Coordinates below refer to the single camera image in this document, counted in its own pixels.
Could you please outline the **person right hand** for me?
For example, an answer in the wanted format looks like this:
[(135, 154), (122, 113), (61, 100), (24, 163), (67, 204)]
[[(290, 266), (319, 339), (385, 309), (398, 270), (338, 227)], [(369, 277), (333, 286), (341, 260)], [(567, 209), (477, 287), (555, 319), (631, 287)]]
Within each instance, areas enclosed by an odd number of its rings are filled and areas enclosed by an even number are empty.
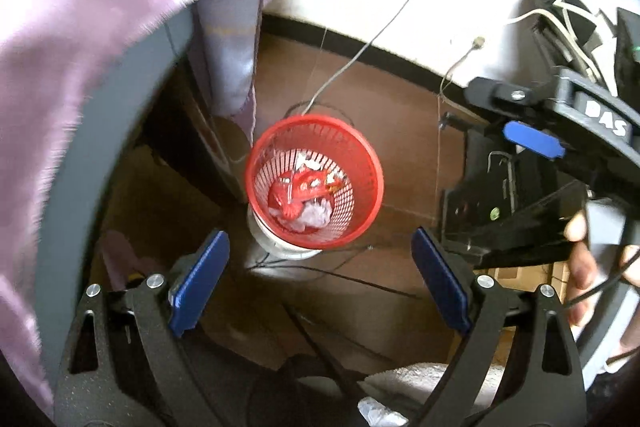
[[(570, 270), (570, 278), (567, 283), (566, 298), (573, 300), (584, 295), (591, 288), (596, 286), (596, 280), (599, 275), (599, 269), (596, 258), (593, 257), (589, 247), (586, 244), (586, 236), (588, 232), (587, 220), (585, 213), (580, 210), (576, 215), (568, 221), (565, 230), (565, 238), (573, 244), (572, 252), (567, 261)], [(620, 257), (620, 266), (628, 262), (635, 254), (638, 254), (638, 245), (628, 245), (624, 248), (622, 257)], [(625, 271), (625, 279), (639, 289), (639, 258)], [(596, 300), (589, 297), (580, 303), (571, 306), (567, 312), (567, 320), (570, 326), (584, 327), (592, 319), (594, 313), (594, 305)], [(634, 318), (630, 322), (624, 337), (627, 340), (620, 340), (620, 343), (631, 346), (639, 343), (639, 311), (634, 314)]]

